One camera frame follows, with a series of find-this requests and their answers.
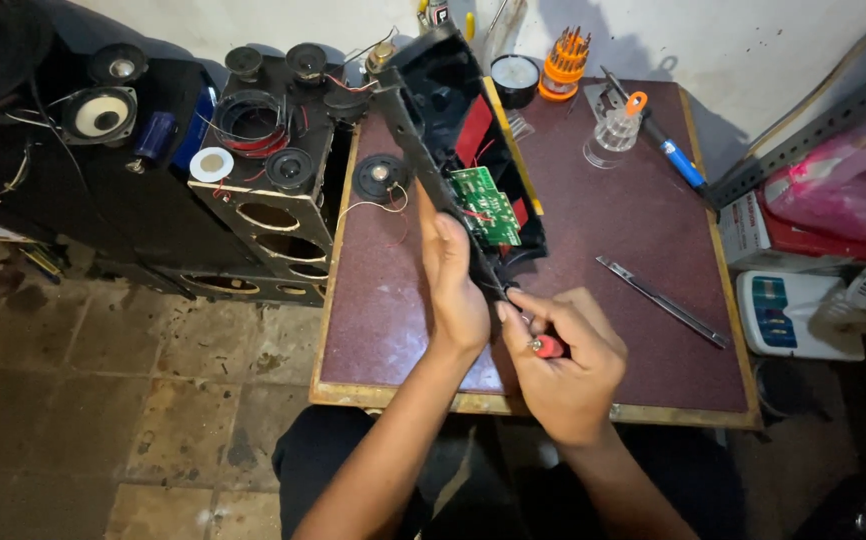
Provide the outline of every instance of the cardboard box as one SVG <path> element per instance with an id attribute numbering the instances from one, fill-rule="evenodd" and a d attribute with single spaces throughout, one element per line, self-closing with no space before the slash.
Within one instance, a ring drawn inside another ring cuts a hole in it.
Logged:
<path id="1" fill-rule="evenodd" d="M 733 270 L 838 274 L 866 265 L 866 243 L 801 230 L 763 208 L 755 191 L 720 210 L 717 224 L 727 265 Z"/>

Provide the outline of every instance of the pink plastic bag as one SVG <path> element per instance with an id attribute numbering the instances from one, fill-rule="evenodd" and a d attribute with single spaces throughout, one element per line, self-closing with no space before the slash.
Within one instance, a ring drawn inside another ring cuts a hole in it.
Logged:
<path id="1" fill-rule="evenodd" d="M 866 241 L 866 134 L 844 134 L 766 180 L 773 215 L 805 230 Z"/>

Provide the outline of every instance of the tiled floor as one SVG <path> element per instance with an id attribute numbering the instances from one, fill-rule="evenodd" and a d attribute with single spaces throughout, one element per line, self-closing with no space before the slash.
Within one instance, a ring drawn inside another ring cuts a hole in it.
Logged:
<path id="1" fill-rule="evenodd" d="M 319 316 L 27 272 L 0 300 L 0 539 L 279 538 Z"/>

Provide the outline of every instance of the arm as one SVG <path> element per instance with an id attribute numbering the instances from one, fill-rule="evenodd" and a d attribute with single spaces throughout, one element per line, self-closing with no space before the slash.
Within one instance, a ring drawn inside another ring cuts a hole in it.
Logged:
<path id="1" fill-rule="evenodd" d="M 612 537 L 696 538 L 623 446 L 609 423 L 612 396 L 626 371 L 627 349 L 586 289 L 552 300 L 510 290 L 534 313 L 530 328 L 499 302 L 503 338 L 527 406 L 557 443 Z M 528 343 L 554 327 L 571 358 L 542 359 Z"/>
<path id="2" fill-rule="evenodd" d="M 486 347 L 483 293 L 469 279 L 469 239 L 417 185 L 423 266 L 433 302 L 430 345 L 296 530 L 296 539 L 387 538 L 395 533 L 450 404 Z"/>

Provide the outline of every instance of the workbench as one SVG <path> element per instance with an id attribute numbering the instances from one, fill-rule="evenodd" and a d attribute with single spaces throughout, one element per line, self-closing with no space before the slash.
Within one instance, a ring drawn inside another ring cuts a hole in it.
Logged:
<path id="1" fill-rule="evenodd" d="M 685 92 L 673 82 L 623 84 L 649 95 L 656 120 L 703 171 Z M 600 303 L 630 350 L 610 411 L 614 421 L 758 428 L 750 361 L 715 214 L 643 135 L 622 165 L 602 170 L 589 164 L 583 143 L 596 121 L 582 90 L 579 99 L 569 116 L 569 103 L 538 97 L 521 111 L 536 129 L 519 148 L 545 210 L 550 256 L 522 263 L 516 279 L 543 296 L 584 286 Z M 357 129 L 343 210 L 359 202 L 350 181 L 359 160 L 377 153 L 402 156 L 378 111 Z M 361 204 L 339 224 L 312 403 L 384 408 L 426 349 L 432 318 L 414 186 L 410 194 L 403 214 Z M 730 336 L 731 345 L 720 350 L 693 333 L 596 262 L 602 255 Z M 452 410 L 529 414 L 502 340 L 476 360 Z"/>

